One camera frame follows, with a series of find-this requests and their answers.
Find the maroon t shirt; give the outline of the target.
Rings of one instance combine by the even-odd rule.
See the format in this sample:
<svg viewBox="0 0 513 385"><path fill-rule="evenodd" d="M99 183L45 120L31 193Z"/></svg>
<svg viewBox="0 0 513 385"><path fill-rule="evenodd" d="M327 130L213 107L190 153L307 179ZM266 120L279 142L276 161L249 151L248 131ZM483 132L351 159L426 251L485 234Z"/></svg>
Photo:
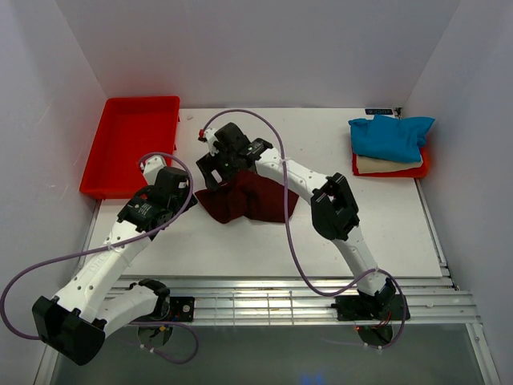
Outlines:
<svg viewBox="0 0 513 385"><path fill-rule="evenodd" d="M240 172L216 190L199 190L196 199L221 224L240 217L251 221L285 222L284 186L253 172Z"/></svg>

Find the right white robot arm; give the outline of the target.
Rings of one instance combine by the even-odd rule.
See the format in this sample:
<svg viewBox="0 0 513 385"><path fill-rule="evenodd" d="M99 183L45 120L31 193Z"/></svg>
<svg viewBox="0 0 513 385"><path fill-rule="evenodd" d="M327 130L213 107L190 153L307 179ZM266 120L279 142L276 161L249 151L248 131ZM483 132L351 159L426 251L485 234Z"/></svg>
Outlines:
<svg viewBox="0 0 513 385"><path fill-rule="evenodd" d="M249 171L281 184L285 194L296 193L309 204L313 228L337 248L354 276L355 295L345 295L344 290L331 293L340 319L409 317L404 294L366 244L357 202L342 174L326 176L288 160L283 147L274 148L261 138L250 140L234 123L205 127L198 140L208 146L208 153L196 162L207 189L220 188L215 172L229 182Z"/></svg>

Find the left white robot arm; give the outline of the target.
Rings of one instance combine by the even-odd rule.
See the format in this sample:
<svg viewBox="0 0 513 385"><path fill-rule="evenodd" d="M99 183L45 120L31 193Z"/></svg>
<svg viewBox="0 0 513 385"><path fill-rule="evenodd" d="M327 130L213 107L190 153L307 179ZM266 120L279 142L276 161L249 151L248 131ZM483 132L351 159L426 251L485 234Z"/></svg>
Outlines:
<svg viewBox="0 0 513 385"><path fill-rule="evenodd" d="M107 298L157 234L196 204L186 166L166 165L161 153L140 166L147 184L120 210L99 252L53 298L40 297L32 307L39 339L80 366L99 353L108 336L132 322L164 341L172 333L173 301L163 283L145 278Z"/></svg>

